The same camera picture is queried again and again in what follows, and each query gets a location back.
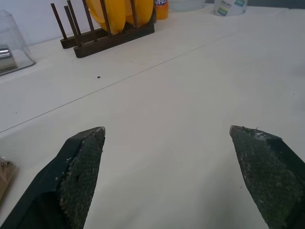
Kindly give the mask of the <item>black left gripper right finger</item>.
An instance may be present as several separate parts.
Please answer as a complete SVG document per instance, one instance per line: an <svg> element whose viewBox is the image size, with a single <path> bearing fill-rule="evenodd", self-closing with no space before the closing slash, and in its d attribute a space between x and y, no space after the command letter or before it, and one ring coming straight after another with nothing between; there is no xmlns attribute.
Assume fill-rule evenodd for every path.
<svg viewBox="0 0 305 229"><path fill-rule="evenodd" d="M233 125L245 185L269 229L305 229L305 162L273 134Z"/></svg>

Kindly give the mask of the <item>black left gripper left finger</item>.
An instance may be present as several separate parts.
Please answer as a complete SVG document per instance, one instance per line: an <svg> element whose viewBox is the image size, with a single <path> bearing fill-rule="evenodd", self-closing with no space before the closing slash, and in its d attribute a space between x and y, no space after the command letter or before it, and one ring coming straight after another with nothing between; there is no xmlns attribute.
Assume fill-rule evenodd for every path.
<svg viewBox="0 0 305 229"><path fill-rule="evenodd" d="M32 180L0 229L83 229L104 142L103 126L68 138Z"/></svg>

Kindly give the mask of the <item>yellow plate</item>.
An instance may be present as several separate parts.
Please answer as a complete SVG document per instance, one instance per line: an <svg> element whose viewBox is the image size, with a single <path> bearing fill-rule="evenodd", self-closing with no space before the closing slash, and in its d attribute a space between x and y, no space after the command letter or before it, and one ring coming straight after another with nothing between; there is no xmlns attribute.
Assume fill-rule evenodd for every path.
<svg viewBox="0 0 305 229"><path fill-rule="evenodd" d="M154 0L134 0L138 26L148 23L153 12ZM131 0L125 0L126 21L134 25Z"/></svg>
<svg viewBox="0 0 305 229"><path fill-rule="evenodd" d="M126 22L125 0L103 0L107 12L107 18L112 34L120 33ZM86 0L89 12L94 20L107 31L101 0Z"/></svg>

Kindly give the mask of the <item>dark wooden plate rack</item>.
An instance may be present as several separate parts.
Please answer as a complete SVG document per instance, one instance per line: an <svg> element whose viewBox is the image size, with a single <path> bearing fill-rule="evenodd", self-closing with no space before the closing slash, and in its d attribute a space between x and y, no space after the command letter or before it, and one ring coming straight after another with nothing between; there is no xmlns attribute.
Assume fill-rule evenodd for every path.
<svg viewBox="0 0 305 229"><path fill-rule="evenodd" d="M63 28L62 22L54 4L51 4L53 13L63 35L61 45L64 49L73 48L77 58L83 58L97 52L104 51L114 46L138 39L140 37L154 33L154 23L156 22L156 10L153 3L153 11L150 20L143 26L138 26L134 0L131 0L134 25L125 22L124 29L117 34L112 34L107 18L105 3L101 0L102 11L107 26L104 30L91 16L86 0L82 0L90 30L81 32L71 1L67 0L64 7L73 35L68 37Z"/></svg>

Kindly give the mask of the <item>orange soda bottle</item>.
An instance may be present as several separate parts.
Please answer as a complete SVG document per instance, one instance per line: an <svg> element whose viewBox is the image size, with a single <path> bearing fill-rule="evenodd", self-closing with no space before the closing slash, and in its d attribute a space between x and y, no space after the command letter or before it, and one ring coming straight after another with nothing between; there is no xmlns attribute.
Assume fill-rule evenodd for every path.
<svg viewBox="0 0 305 229"><path fill-rule="evenodd" d="M169 3L168 0L154 0L157 20L164 20L168 18Z"/></svg>

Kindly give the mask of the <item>clear plastic container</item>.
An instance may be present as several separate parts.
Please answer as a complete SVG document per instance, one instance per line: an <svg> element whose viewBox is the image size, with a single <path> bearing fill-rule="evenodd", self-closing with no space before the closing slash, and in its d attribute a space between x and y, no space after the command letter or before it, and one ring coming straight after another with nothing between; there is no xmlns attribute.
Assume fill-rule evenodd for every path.
<svg viewBox="0 0 305 229"><path fill-rule="evenodd" d="M35 63L14 17L7 11L0 10L0 76Z"/></svg>

